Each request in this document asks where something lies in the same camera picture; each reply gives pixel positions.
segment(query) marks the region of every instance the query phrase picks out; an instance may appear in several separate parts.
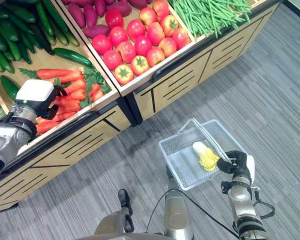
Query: black cable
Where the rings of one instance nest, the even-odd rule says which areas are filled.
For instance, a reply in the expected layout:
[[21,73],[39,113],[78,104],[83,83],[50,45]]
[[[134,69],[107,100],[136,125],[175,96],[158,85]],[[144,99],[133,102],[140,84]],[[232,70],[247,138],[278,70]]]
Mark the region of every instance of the black cable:
[[229,233],[231,233],[233,236],[235,236],[237,239],[239,239],[238,235],[235,234],[233,231],[231,231],[231,229],[229,229],[228,227],[226,227],[225,225],[223,225],[221,222],[219,222],[218,220],[216,220],[213,216],[211,216],[206,210],[204,210],[201,206],[199,206],[191,197],[189,197],[187,194],[185,194],[183,191],[179,190],[179,189],[176,189],[176,188],[172,188],[168,191],[166,191],[161,197],[160,199],[158,200],[158,202],[156,203],[152,213],[151,213],[151,216],[150,216],[150,219],[149,219],[149,222],[146,226],[146,230],[145,232],[147,233],[148,232],[148,229],[149,229],[149,225],[150,225],[150,222],[151,222],[151,219],[152,219],[152,216],[154,215],[155,213],[155,210],[159,204],[159,202],[161,201],[161,199],[167,194],[169,193],[170,191],[178,191],[180,193],[182,193],[187,199],[190,200],[190,202],[192,202],[194,205],[196,205],[202,212],[204,212],[209,218],[211,218],[213,221],[215,221],[217,224],[219,224],[221,227],[223,227],[225,230],[227,230]]

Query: gray carpet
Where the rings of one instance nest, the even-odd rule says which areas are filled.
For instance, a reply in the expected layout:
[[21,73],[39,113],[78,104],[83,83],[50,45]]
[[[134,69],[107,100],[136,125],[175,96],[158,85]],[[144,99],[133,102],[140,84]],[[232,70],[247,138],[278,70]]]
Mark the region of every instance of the gray carpet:
[[[261,198],[276,207],[264,220],[275,239],[300,240],[300,18],[281,5],[245,55],[196,89],[129,128],[0,214],[0,239],[74,239],[93,234],[98,222],[119,208],[117,192],[132,198],[137,232],[146,228],[157,199],[167,189],[158,141],[195,117],[219,120],[256,160]],[[220,182],[188,191],[208,212],[232,225]],[[234,239],[188,203],[195,238]],[[264,214],[264,208],[258,208]],[[163,231],[163,203],[150,232]]]

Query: tomato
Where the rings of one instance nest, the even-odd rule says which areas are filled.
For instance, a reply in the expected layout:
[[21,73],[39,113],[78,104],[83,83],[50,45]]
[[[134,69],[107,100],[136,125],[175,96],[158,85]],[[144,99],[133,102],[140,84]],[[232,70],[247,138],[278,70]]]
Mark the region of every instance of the tomato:
[[119,43],[128,41],[128,35],[123,27],[115,26],[109,33],[109,39],[113,46],[118,47]]
[[177,44],[171,37],[166,37],[159,43],[159,48],[164,52],[164,56],[167,58],[177,51]]
[[134,79],[134,73],[132,72],[131,68],[124,64],[116,67],[114,70],[114,76],[121,85],[125,85]]
[[135,40],[134,48],[137,55],[145,57],[152,48],[152,42],[147,36],[138,36]]
[[151,23],[146,33],[154,46],[158,46],[160,41],[165,38],[164,30],[158,22]]
[[131,63],[132,59],[136,56],[136,49],[129,41],[123,41],[117,48],[123,61],[127,64]]
[[150,67],[161,63],[165,60],[165,53],[158,47],[151,48],[148,53],[146,54],[146,59],[149,63]]
[[99,34],[92,39],[92,46],[100,55],[105,54],[108,50],[112,50],[112,44],[109,38],[103,34]]
[[124,17],[117,9],[107,11],[105,14],[105,21],[110,29],[113,29],[116,26],[123,28],[125,25]]
[[134,75],[139,76],[149,69],[149,64],[144,56],[135,56],[131,61],[131,69]]
[[187,30],[185,30],[182,27],[174,30],[174,32],[172,34],[172,38],[173,38],[173,40],[175,40],[176,49],[178,49],[178,50],[182,49],[185,45],[190,43],[188,32],[187,32]]
[[141,19],[142,23],[145,25],[146,28],[150,24],[157,21],[156,12],[150,7],[143,8],[139,13],[139,18]]
[[160,26],[163,29],[164,35],[166,37],[171,37],[174,31],[178,28],[179,24],[178,20],[174,16],[167,15],[162,18]]
[[161,19],[169,14],[169,5],[166,0],[154,1],[152,8],[156,13],[156,17],[159,23],[161,22]]
[[134,19],[129,22],[126,27],[126,31],[132,41],[135,41],[137,37],[144,36],[146,28],[140,20]]
[[116,67],[124,63],[120,54],[115,50],[106,51],[103,55],[103,61],[111,71],[115,70]]

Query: purple sweet potato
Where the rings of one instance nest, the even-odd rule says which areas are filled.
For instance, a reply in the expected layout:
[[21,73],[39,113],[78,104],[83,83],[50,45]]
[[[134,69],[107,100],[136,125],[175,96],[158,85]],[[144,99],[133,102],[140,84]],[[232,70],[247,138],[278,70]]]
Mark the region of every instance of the purple sweet potato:
[[85,19],[86,19],[86,25],[88,27],[92,27],[96,25],[97,20],[98,20],[98,15],[94,9],[93,6],[87,4],[83,7]]
[[68,11],[79,27],[84,29],[86,26],[86,17],[81,8],[75,3],[70,3],[68,5]]
[[85,5],[94,4],[94,0],[67,0],[70,4],[77,4],[80,8],[83,8]]
[[132,8],[129,3],[125,3],[123,1],[116,2],[112,5],[106,6],[106,10],[110,11],[112,9],[117,9],[122,14],[122,16],[129,16],[132,12]]
[[140,10],[147,6],[147,0],[128,0],[128,1],[133,7]]
[[93,39],[95,36],[99,34],[104,34],[106,36],[110,33],[110,28],[103,24],[98,24],[96,26],[87,27],[86,29],[83,29],[84,35],[86,35],[88,38]]
[[99,17],[103,17],[106,13],[106,2],[105,0],[94,0],[95,11]]

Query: clear plastic basket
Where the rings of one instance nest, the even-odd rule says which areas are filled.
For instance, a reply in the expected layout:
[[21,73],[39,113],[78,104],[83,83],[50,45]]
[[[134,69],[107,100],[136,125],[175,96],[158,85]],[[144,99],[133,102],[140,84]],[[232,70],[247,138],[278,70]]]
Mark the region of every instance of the clear plastic basket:
[[207,171],[200,165],[199,156],[192,147],[193,143],[198,141],[213,149],[226,161],[229,159],[225,152],[238,150],[247,153],[217,120],[213,119],[200,124],[195,118],[189,119],[176,135],[159,142],[167,166],[184,191],[220,173],[218,167],[213,171]]

